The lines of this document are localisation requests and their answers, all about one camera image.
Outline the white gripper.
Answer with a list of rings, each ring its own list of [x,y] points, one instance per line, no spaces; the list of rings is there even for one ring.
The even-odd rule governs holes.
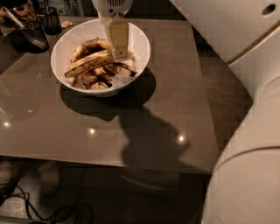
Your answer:
[[[105,26],[105,32],[111,45],[115,62],[128,58],[129,23],[116,14],[125,15],[131,8],[133,0],[92,0],[97,10],[100,23]]]

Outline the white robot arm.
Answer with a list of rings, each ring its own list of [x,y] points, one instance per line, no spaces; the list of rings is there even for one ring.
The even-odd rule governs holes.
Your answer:
[[[171,0],[253,104],[213,170],[201,224],[280,224],[280,0]]]

